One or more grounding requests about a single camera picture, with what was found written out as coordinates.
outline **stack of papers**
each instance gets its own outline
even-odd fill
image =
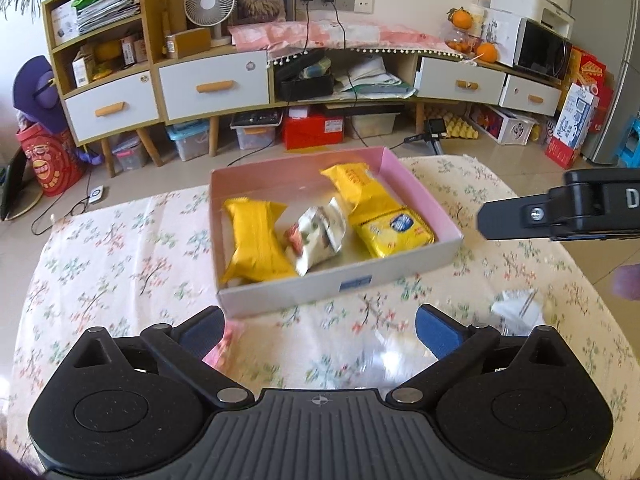
[[[98,0],[78,11],[80,34],[140,13],[140,0]]]
[[[386,71],[382,56],[367,56],[347,74],[335,75],[337,81],[334,94],[343,98],[358,99],[405,99],[415,94],[416,89]]]

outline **microwave oven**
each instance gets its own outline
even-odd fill
[[[503,10],[487,10],[482,39],[498,50],[498,62],[514,70],[562,81],[572,44],[541,23]]]

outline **yellow snack bag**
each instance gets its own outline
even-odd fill
[[[234,278],[266,282],[291,278],[298,274],[278,243],[275,223],[286,204],[232,198],[224,207],[234,225],[236,251],[226,268],[222,283]]]
[[[417,249],[436,240],[431,228],[408,209],[386,214],[354,230],[376,258]]]
[[[349,224],[352,226],[402,209],[369,173],[369,167],[364,162],[339,164],[320,173],[334,183],[342,198],[353,207],[349,214]]]

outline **screw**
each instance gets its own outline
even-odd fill
[[[415,404],[422,400],[422,392],[416,388],[398,388],[391,396],[400,404]]]
[[[242,388],[224,388],[218,392],[218,399],[227,404],[242,402],[249,394]]]
[[[545,217],[545,212],[541,207],[535,207],[531,210],[531,218],[534,222],[540,222]]]

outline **blue stool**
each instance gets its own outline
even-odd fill
[[[640,119],[631,121],[628,136],[618,148],[616,155],[628,168],[640,168]]]

